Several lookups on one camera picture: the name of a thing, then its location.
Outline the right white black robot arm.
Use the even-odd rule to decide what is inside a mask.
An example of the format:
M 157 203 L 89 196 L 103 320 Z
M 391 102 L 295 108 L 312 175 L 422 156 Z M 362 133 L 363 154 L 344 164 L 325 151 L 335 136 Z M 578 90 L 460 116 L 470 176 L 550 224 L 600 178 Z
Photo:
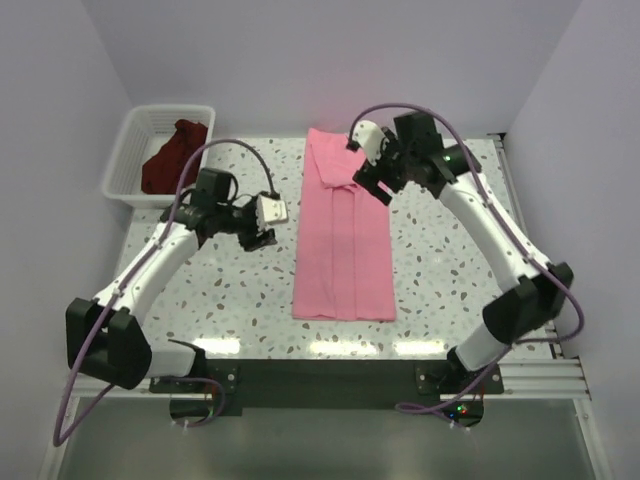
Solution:
M 501 291 L 482 310 L 482 323 L 447 354 L 448 386 L 469 392 L 481 370 L 560 313 L 574 275 L 553 263 L 526 237 L 492 192 L 471 150 L 445 146 L 435 119 L 424 111 L 398 116 L 389 129 L 359 116 L 347 147 L 365 156 L 353 176 L 383 204 L 408 183 L 441 202 L 462 224 L 489 264 Z

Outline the pink t-shirt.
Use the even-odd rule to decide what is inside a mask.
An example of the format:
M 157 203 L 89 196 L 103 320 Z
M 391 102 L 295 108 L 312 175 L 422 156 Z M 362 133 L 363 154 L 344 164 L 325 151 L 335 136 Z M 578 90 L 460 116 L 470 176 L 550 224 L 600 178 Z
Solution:
M 364 155 L 346 143 L 318 129 L 306 137 L 292 316 L 393 322 L 389 211 L 353 181 Z

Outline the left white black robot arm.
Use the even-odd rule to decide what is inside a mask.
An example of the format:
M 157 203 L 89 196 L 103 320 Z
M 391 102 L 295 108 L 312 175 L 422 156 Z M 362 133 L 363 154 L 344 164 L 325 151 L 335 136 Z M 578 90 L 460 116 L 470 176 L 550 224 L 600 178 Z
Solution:
M 175 273 L 217 234 L 237 237 L 246 252 L 275 244 L 274 228 L 287 222 L 284 200 L 260 192 L 237 206 L 230 196 L 236 177 L 205 168 L 195 185 L 161 215 L 151 238 L 126 269 L 91 299 L 66 310 L 67 360 L 72 372 L 131 390 L 143 380 L 171 377 L 185 392 L 207 380 L 202 349 L 155 350 L 143 332 L 152 304 Z

